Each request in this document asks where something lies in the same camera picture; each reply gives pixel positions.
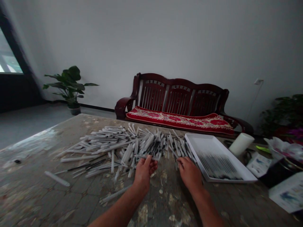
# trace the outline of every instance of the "box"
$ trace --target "box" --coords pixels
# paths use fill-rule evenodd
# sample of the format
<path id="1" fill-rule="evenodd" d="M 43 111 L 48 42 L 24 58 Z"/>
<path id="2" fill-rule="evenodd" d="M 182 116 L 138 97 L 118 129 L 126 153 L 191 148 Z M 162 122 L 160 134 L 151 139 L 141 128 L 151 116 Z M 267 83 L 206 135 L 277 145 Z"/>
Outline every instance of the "box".
<path id="1" fill-rule="evenodd" d="M 269 189 L 269 198 L 288 213 L 303 209 L 303 172 Z"/>
<path id="2" fill-rule="evenodd" d="M 253 153 L 252 158 L 250 159 L 246 168 L 248 168 L 253 175 L 259 178 L 267 173 L 270 164 L 271 159 L 264 157 L 258 152 L 255 152 Z"/>
<path id="3" fill-rule="evenodd" d="M 188 142 L 197 164 L 207 182 L 252 183 L 258 180 L 215 136 L 187 133 L 185 134 L 185 139 Z M 227 155 L 230 162 L 233 164 L 234 168 L 237 170 L 243 180 L 211 178 L 207 174 L 197 155 L 201 155 L 203 152 Z"/>

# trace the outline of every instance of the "hand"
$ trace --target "hand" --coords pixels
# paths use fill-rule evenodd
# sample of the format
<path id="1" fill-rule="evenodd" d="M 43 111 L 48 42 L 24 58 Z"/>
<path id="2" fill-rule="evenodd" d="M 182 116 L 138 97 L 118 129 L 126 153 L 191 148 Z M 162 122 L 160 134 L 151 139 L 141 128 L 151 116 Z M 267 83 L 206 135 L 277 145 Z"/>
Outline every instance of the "hand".
<path id="1" fill-rule="evenodd" d="M 152 156 L 148 155 L 146 159 L 140 159 L 136 167 L 136 175 L 133 185 L 141 192 L 147 194 L 149 190 L 150 176 L 158 168 L 158 162 L 152 160 Z"/>
<path id="2" fill-rule="evenodd" d="M 195 166 L 191 159 L 189 157 L 180 157 L 177 161 L 179 162 L 181 178 L 189 192 L 193 195 L 203 190 L 201 171 Z"/>

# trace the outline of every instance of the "floral cushion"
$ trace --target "floral cushion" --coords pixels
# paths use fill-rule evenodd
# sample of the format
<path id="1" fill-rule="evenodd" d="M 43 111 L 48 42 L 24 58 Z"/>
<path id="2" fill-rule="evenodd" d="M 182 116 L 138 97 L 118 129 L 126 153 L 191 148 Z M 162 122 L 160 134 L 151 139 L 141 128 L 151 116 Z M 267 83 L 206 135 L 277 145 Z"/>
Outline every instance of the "floral cushion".
<path id="1" fill-rule="evenodd" d="M 218 114 L 212 113 L 203 117 L 192 117 L 166 113 L 155 110 L 148 110 L 136 106 L 126 116 L 129 119 L 157 123 L 160 125 L 172 126 L 180 129 L 191 129 L 205 132 L 217 132 L 233 135 L 234 129 Z"/>

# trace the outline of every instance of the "finger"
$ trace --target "finger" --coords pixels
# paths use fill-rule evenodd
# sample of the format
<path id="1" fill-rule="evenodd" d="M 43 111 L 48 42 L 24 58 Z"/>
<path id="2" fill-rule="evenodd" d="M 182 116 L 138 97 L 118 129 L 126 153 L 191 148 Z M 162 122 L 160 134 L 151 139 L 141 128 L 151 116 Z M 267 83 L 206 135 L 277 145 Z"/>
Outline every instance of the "finger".
<path id="1" fill-rule="evenodd" d="M 178 162 L 178 166 L 179 166 L 179 169 L 184 169 L 184 166 L 182 165 L 182 163 Z"/>
<path id="2" fill-rule="evenodd" d="M 184 157 L 187 161 L 192 162 L 189 157 Z"/>
<path id="3" fill-rule="evenodd" d="M 178 163 L 178 166 L 179 166 L 180 174 L 182 174 L 184 172 L 184 167 L 181 163 Z"/>
<path id="4" fill-rule="evenodd" d="M 153 161 L 149 164 L 149 167 L 152 168 L 153 166 L 158 165 L 158 161 Z"/>
<path id="5" fill-rule="evenodd" d="M 151 160 L 152 160 L 152 156 L 149 154 L 145 160 L 144 165 L 149 166 L 149 164 L 151 163 Z"/>
<path id="6" fill-rule="evenodd" d="M 137 165 L 142 166 L 142 165 L 144 165 L 144 162 L 145 162 L 145 159 L 140 159 Z"/>
<path id="7" fill-rule="evenodd" d="M 178 162 L 181 162 L 182 164 L 188 162 L 188 161 L 187 161 L 185 158 L 183 158 L 183 157 L 179 157 L 179 158 L 177 159 L 177 161 L 178 161 Z"/>
<path id="8" fill-rule="evenodd" d="M 152 175 L 156 170 L 157 170 L 158 166 L 154 166 L 153 168 L 151 168 L 149 170 L 149 174 Z"/>

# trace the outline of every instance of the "wooden bench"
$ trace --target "wooden bench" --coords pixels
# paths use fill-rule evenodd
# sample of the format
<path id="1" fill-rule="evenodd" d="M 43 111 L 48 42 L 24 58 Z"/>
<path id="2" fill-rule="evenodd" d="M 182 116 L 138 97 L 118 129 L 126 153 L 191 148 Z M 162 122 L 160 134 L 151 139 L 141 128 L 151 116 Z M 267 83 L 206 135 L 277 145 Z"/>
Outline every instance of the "wooden bench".
<path id="1" fill-rule="evenodd" d="M 115 113 L 119 120 L 142 123 L 126 116 L 126 109 L 128 112 L 131 111 L 134 101 L 135 106 L 148 110 L 184 116 L 206 116 L 216 113 L 233 128 L 240 125 L 242 132 L 253 134 L 253 127 L 249 123 L 228 116 L 224 112 L 228 94 L 228 89 L 222 89 L 213 84 L 194 84 L 186 79 L 167 79 L 155 73 L 138 73 L 134 77 L 131 96 L 122 98 L 117 102 Z"/>

